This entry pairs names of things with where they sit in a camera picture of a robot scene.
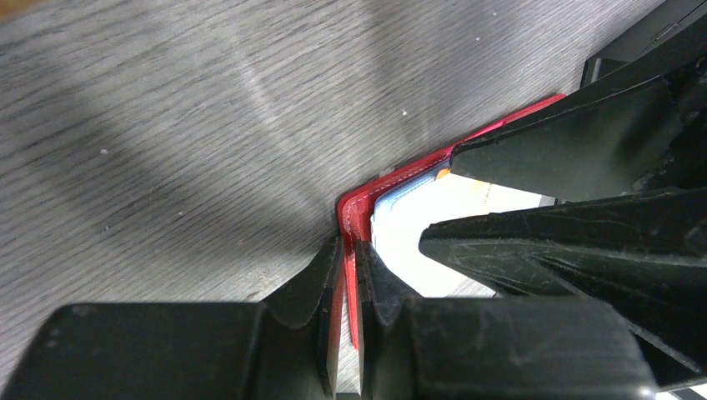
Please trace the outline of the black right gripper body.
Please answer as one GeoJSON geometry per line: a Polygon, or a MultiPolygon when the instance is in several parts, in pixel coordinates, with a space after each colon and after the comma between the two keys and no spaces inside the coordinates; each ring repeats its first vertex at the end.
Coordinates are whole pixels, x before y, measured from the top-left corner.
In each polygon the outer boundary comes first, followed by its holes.
{"type": "Polygon", "coordinates": [[[658,165],[633,184],[634,192],[706,186],[706,52],[681,66],[671,66],[668,55],[684,56],[699,44],[706,44],[706,2],[664,1],[584,63],[582,88],[644,55],[663,65],[683,129],[658,165]]]}

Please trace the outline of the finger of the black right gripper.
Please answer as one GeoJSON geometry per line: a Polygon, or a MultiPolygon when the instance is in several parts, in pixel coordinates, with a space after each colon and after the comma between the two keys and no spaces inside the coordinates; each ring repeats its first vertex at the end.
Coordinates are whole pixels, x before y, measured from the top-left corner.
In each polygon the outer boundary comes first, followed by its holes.
{"type": "Polygon", "coordinates": [[[658,76],[459,145],[451,171],[570,202],[617,197],[633,192],[682,129],[668,83],[658,76]]]}
{"type": "Polygon", "coordinates": [[[706,379],[703,188],[438,222],[419,250],[505,296],[604,301],[657,381],[706,379]]]}

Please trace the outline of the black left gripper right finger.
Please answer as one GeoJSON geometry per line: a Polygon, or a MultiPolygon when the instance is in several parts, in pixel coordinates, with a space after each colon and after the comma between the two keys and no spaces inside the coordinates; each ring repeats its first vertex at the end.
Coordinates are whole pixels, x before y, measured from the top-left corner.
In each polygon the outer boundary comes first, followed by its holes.
{"type": "Polygon", "coordinates": [[[626,322],[576,297],[427,298],[356,246],[365,399],[652,399],[626,322]]]}

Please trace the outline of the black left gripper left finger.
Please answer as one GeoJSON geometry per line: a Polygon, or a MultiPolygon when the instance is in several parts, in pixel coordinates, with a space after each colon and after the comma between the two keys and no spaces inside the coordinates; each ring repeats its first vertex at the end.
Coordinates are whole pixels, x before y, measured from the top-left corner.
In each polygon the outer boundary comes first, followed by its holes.
{"type": "Polygon", "coordinates": [[[343,241],[258,302],[75,303],[39,328],[5,399],[332,399],[343,241]]]}

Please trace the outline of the red leather card holder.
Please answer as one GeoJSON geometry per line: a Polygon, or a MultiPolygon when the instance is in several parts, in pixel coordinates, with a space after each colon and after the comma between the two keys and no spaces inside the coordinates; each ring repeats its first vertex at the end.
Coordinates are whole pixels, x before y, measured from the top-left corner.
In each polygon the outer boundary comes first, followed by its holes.
{"type": "Polygon", "coordinates": [[[442,147],[413,162],[395,167],[364,185],[347,192],[338,201],[337,217],[343,239],[343,274],[346,289],[344,296],[348,304],[348,325],[351,343],[357,350],[361,346],[359,312],[359,260],[356,253],[358,243],[376,244],[390,230],[392,223],[402,220],[401,213],[394,209],[401,200],[428,188],[436,179],[438,171],[450,167],[450,158],[455,147],[490,133],[532,113],[547,108],[564,99],[558,93],[513,112],[496,122],[482,127],[456,142],[442,147]]]}

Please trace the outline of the gold orange credit card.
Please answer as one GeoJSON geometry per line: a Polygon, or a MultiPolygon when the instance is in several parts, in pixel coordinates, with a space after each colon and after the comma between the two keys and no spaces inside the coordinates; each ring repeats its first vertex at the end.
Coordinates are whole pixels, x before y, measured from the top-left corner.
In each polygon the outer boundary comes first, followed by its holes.
{"type": "Polygon", "coordinates": [[[437,173],[435,179],[436,179],[436,180],[442,179],[442,178],[446,177],[446,176],[449,175],[449,174],[450,174],[450,169],[449,169],[449,168],[442,169],[442,170],[438,171],[438,173],[437,173]]]}

